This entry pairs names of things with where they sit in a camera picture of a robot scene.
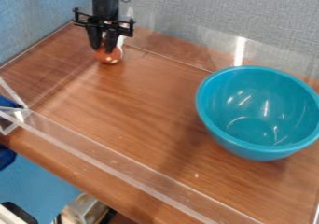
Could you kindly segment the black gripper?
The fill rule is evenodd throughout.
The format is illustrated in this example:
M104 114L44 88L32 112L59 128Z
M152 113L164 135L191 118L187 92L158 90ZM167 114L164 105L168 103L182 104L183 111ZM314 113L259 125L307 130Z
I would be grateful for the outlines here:
M74 24L87 27L86 30L91 48L98 49L100 47L103 31L107 31L104 37L104 51L107 53L111 53L118 45L118 33L128 37L134 36L136 21L132 18L119 16L116 19L107 21L103 18L83 13L76 7L72 9L72 12Z

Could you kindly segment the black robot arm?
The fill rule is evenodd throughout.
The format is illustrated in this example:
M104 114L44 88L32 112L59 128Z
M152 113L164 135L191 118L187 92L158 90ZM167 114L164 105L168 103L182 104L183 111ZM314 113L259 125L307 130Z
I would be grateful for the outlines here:
M131 0L92 0L92 14L86 14L78 7L72 9L74 24L84 27L91 48L104 47L110 54L118 46L119 37L134 36L135 20L120 16L120 2Z

